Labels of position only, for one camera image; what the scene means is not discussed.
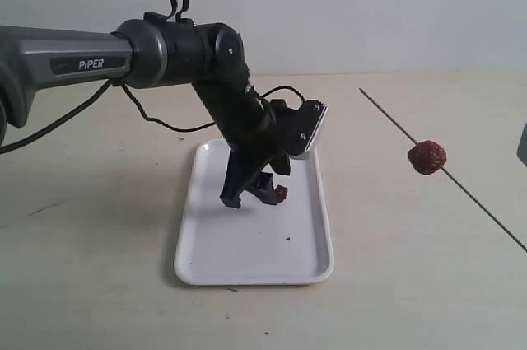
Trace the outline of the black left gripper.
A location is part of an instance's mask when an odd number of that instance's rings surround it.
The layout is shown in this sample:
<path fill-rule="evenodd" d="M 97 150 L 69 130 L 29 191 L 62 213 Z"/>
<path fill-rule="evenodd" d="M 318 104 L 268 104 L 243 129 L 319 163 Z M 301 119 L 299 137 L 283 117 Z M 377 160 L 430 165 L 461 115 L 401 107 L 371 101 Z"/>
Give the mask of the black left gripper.
<path fill-rule="evenodd" d="M 283 143 L 299 109 L 284 99 L 260 95 L 247 81 L 237 85 L 199 77 L 193 89 L 230 148 L 220 200 L 228 208 L 239 208 L 247 190 L 264 204 L 278 205 L 273 175 L 261 171 L 270 165 L 279 175 L 291 174 Z"/>

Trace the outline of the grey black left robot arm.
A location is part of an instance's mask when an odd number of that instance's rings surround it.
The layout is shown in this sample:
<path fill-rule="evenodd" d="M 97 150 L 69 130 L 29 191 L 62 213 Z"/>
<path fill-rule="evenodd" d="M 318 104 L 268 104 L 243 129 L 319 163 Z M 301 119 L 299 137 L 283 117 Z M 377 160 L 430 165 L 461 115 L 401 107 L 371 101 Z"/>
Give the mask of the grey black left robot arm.
<path fill-rule="evenodd" d="M 284 200 L 284 188 L 264 169 L 291 172 L 279 137 L 291 110 L 254 90 L 242 39 L 229 26 L 169 22 L 148 13 L 108 34 L 2 27 L 3 128 L 26 124 L 37 91 L 97 80 L 126 93 L 191 85 L 230 147 L 221 201 L 238 208 L 246 191 L 269 205 Z"/>

